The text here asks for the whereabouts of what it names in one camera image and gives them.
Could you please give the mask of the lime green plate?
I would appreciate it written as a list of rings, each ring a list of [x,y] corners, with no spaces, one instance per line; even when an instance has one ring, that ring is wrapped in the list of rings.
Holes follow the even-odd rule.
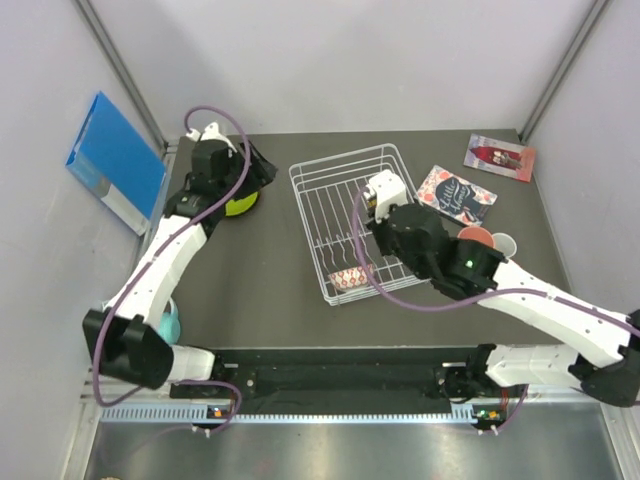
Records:
[[[238,200],[229,200],[225,205],[225,216],[233,218],[249,212],[258,202],[259,192],[254,192]]]

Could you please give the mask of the white wire dish rack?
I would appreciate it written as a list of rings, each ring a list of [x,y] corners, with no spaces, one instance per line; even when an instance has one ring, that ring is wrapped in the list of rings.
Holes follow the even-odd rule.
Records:
[[[403,180],[409,197],[415,195],[414,183],[401,154],[391,143],[301,162],[289,168],[316,277],[324,300],[331,306],[377,294],[366,283],[355,288],[338,287],[340,276],[361,271],[351,232],[355,201],[360,203],[358,230],[361,248],[377,282],[387,291],[421,283],[395,257],[381,255],[371,232],[365,227],[368,220],[366,203],[359,195],[359,189],[384,170]]]

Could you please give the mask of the red patterned white bowl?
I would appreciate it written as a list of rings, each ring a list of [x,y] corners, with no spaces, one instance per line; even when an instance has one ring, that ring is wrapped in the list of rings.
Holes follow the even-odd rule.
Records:
[[[369,285],[368,275],[375,273],[375,266],[367,264],[366,267],[350,267],[330,273],[328,278],[331,286],[339,294],[351,293]]]

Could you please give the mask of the pink plastic cup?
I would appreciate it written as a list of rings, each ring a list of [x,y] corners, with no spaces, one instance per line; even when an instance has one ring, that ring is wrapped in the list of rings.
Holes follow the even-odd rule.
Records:
[[[473,240],[490,248],[495,247],[493,235],[480,226],[467,226],[462,228],[457,234],[457,238],[461,240]]]

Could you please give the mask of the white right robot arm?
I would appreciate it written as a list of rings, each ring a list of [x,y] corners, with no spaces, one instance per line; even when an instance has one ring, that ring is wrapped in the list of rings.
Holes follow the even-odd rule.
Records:
[[[481,396],[539,384],[580,390],[603,403],[633,406],[639,395],[639,315],[596,307],[536,278],[482,243],[454,238],[417,203],[367,205],[367,229],[383,255],[427,279],[450,308],[475,303],[507,314],[556,345],[478,346],[454,376]]]

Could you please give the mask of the teal object behind arm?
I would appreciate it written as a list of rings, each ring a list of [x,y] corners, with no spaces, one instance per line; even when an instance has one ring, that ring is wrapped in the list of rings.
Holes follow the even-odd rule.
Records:
[[[181,333],[178,309],[169,298],[165,304],[142,294],[128,296],[117,308],[107,330],[105,344],[122,339],[126,345],[143,340],[162,339],[168,345],[177,343]]]

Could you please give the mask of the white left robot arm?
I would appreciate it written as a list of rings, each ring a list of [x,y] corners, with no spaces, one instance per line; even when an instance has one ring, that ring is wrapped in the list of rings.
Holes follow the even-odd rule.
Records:
[[[156,390],[192,381],[205,396],[226,387],[214,353],[172,345],[159,333],[171,295],[191,260],[225,217],[225,205],[269,185],[277,168],[250,143],[199,140],[182,187],[166,201],[156,235],[126,285],[82,328],[97,374]]]

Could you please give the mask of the blue folder box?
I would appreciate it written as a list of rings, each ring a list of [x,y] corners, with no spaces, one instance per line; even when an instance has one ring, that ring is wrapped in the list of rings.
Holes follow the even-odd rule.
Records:
[[[166,167],[103,92],[90,105],[66,168],[137,235],[150,229]]]

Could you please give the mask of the Little Women book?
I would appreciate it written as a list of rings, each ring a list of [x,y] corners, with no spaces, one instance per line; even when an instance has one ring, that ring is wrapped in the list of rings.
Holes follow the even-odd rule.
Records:
[[[434,165],[417,190],[417,200],[461,226],[481,226],[498,195]]]

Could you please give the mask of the red purple book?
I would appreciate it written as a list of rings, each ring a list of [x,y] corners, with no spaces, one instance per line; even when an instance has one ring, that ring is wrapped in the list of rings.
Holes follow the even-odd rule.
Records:
[[[465,167],[524,183],[533,177],[537,151],[533,147],[472,134],[463,160]]]

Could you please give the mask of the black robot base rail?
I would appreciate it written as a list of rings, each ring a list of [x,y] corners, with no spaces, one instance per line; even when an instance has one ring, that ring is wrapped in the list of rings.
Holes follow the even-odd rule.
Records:
[[[398,392],[429,399],[498,396],[500,388],[466,367],[465,347],[315,347],[221,349],[211,380],[227,381],[255,399],[280,392]]]

